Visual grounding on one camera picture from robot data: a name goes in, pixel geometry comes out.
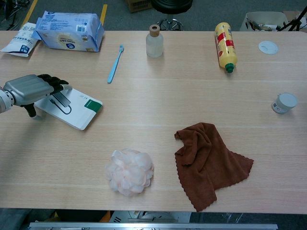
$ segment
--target brown towel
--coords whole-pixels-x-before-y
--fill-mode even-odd
[[[248,177],[254,161],[229,151],[213,124],[195,124],[175,138],[184,144],[175,153],[179,180],[196,211],[216,200],[216,189]]]

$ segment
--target robot finger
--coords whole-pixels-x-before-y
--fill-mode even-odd
[[[69,83],[65,80],[60,80],[59,84],[60,85],[68,85]]]
[[[47,81],[52,87],[60,85],[61,80],[57,77],[52,77],[50,81]]]
[[[52,93],[50,93],[50,95],[63,90],[63,86],[61,86],[61,85],[54,86],[53,88],[54,88],[54,91]]]
[[[49,74],[41,74],[41,75],[38,75],[38,77],[43,79],[44,81],[51,78]]]
[[[26,111],[28,112],[30,117],[34,118],[36,116],[36,111],[35,111],[35,108],[34,108],[34,103],[22,105],[21,107],[24,107],[26,109]]]

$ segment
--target yellow floor line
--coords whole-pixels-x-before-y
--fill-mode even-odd
[[[36,4],[37,4],[37,1],[38,1],[38,0],[33,0],[32,5],[31,5],[29,11],[28,11],[27,15],[26,15],[25,18],[24,18],[24,21],[23,21],[22,26],[23,26],[25,23],[27,23],[27,22],[29,21],[29,18],[31,17],[31,14],[32,14],[32,12],[33,12],[33,10],[34,10]]]
[[[103,25],[105,22],[105,18],[106,18],[106,9],[107,9],[107,4],[104,4],[102,11],[101,11],[101,16],[100,16],[100,21],[101,24]]]

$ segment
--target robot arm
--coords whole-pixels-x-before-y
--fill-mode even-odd
[[[0,113],[17,105],[24,107],[30,117],[35,117],[34,102],[66,89],[71,89],[67,81],[48,74],[31,74],[10,80],[0,89]]]

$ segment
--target blue toothbrush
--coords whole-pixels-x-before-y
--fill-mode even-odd
[[[114,78],[114,74],[115,74],[115,71],[116,71],[116,68],[117,68],[117,65],[118,65],[118,61],[119,61],[119,58],[120,58],[120,55],[121,53],[124,51],[124,46],[123,45],[120,45],[119,46],[119,54],[118,54],[118,57],[117,59],[115,60],[114,64],[113,64],[113,67],[112,67],[112,70],[109,74],[109,77],[107,78],[107,83],[110,84]]]

